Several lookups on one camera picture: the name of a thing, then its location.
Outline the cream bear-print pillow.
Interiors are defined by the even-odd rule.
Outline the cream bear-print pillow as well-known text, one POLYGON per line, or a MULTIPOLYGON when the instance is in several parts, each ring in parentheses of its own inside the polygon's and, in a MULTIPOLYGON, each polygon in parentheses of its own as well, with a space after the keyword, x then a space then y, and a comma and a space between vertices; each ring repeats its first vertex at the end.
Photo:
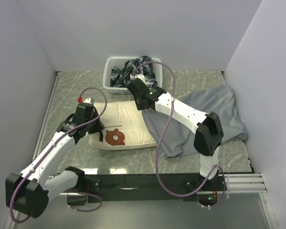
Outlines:
POLYGON ((89 135, 89 144, 95 148, 117 151, 157 146, 134 101, 108 103, 100 121, 103 140, 99 133, 89 135))

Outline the grey pillowcase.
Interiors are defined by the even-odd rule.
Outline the grey pillowcase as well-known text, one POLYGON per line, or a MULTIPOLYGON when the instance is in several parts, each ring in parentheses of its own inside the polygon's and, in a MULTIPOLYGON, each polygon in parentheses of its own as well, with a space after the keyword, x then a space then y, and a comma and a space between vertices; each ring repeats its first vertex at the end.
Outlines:
POLYGON ((222 142, 234 137, 246 141, 247 129, 235 107, 231 87, 221 86, 205 91, 189 93, 180 101, 164 102, 160 111, 142 110, 145 125, 155 140, 160 143, 162 158, 196 154, 195 133, 207 114, 215 112, 220 120, 224 136, 222 142))

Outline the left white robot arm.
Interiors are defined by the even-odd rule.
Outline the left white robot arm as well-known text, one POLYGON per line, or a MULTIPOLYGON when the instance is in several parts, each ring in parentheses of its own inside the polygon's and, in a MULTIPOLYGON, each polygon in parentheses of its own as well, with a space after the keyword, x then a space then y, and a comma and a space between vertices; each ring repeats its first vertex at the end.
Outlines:
POLYGON ((59 124, 52 140, 44 150, 19 174, 11 173, 5 180, 6 206, 14 211, 38 218, 48 203, 60 193, 73 189, 86 192, 85 172, 68 167, 50 179, 51 170, 59 160, 87 134, 102 133, 100 113, 91 103, 79 103, 73 114, 59 124))

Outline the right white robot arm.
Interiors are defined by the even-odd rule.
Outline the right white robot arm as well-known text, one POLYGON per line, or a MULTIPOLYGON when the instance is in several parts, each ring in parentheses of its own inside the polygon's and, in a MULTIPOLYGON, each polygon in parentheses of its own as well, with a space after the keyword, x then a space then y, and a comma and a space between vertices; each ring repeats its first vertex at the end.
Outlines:
POLYGON ((171 115, 194 134, 194 148, 200 154, 200 186, 211 190, 216 185, 218 152, 224 136, 218 114, 196 110, 158 86, 149 88, 142 76, 131 76, 127 89, 138 110, 152 109, 171 115))

